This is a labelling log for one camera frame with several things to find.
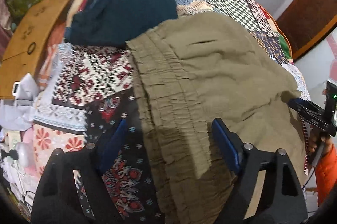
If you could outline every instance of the pink object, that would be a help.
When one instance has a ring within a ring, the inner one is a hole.
[[[34,130],[33,127],[29,128],[25,134],[23,135],[22,142],[27,143],[32,146],[33,150],[33,139],[34,139]],[[38,176],[36,172],[36,166],[33,164],[32,166],[25,167],[25,172],[31,176]]]

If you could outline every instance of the black cap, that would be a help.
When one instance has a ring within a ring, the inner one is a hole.
[[[16,160],[19,159],[19,154],[17,153],[16,150],[10,150],[9,155],[11,156],[12,159],[16,159]]]

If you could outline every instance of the dark teal folded cloth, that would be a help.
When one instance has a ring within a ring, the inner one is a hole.
[[[74,15],[68,41],[76,45],[115,46],[168,19],[176,19],[175,0],[98,0]]]

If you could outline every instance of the orange striped cloth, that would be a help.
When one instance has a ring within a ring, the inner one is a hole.
[[[41,67],[37,79],[37,84],[41,90],[44,90],[47,87],[53,69],[53,61],[57,54],[58,45],[63,40],[64,31],[65,31],[65,23],[57,24],[54,26],[48,38],[47,58]]]

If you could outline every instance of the wooden board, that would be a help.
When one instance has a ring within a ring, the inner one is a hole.
[[[336,24],[337,0],[294,0],[278,18],[296,59],[320,42]]]
[[[12,88],[26,73],[35,76],[43,61],[45,43],[62,10],[70,0],[43,0],[32,6],[17,27],[2,57],[0,99],[12,99]],[[34,51],[27,50],[35,42]]]

